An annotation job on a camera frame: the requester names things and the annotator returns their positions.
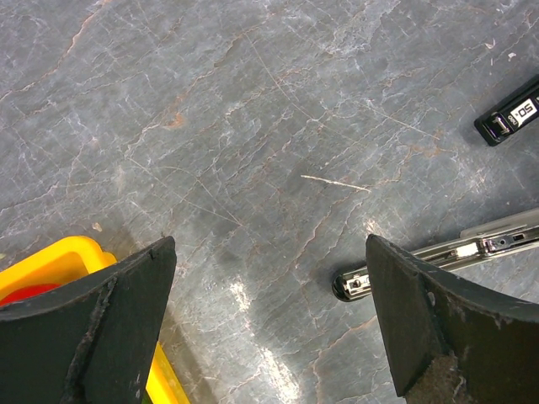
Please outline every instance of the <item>small white debris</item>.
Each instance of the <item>small white debris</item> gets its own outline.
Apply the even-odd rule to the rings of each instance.
[[[489,49],[492,49],[496,46],[496,39],[495,38],[492,38],[492,45],[490,44],[485,44],[485,46],[487,46],[487,48]]]

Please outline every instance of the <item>yellow plastic bin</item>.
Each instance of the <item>yellow plastic bin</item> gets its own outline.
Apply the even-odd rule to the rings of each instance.
[[[116,263],[88,237],[66,237],[0,272],[0,300],[38,284],[66,284]],[[189,404],[161,345],[157,343],[146,384],[152,404]]]

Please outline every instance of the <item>white streak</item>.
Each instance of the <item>white streak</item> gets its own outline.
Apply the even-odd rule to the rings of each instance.
[[[353,188],[353,189],[358,189],[359,191],[371,192],[371,190],[367,189],[367,188],[358,187],[358,186],[355,186],[355,185],[350,185],[349,183],[340,183],[339,181],[332,181],[330,179],[324,179],[324,178],[319,178],[319,177],[311,177],[310,175],[302,175],[302,178],[314,179],[315,181],[322,181],[322,182],[325,182],[325,183],[331,183],[333,185],[340,185],[342,187],[349,187],[349,188]]]
[[[230,291],[234,295],[234,299],[239,304],[240,311],[247,311],[249,306],[251,306],[251,301],[248,299],[245,291],[243,290],[243,283],[236,282],[230,286]]]
[[[271,384],[277,390],[277,396],[283,404],[293,404],[300,396],[300,387],[285,364],[278,361],[266,348],[260,349],[264,362],[262,366],[268,372]]]

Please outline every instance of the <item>red object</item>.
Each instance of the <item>red object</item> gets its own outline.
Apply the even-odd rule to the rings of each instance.
[[[2,300],[0,300],[0,306],[5,306],[9,303],[13,303],[14,301],[24,300],[28,299],[30,297],[34,297],[37,295],[41,295],[42,293],[48,292],[49,290],[53,290],[60,286],[59,284],[35,284],[34,286],[29,286],[27,288],[15,290],[14,292],[10,293],[6,297],[4,297]]]

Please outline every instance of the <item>black device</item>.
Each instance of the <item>black device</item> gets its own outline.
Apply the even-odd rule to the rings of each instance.
[[[473,123],[490,146],[497,146],[539,117],[539,75]]]

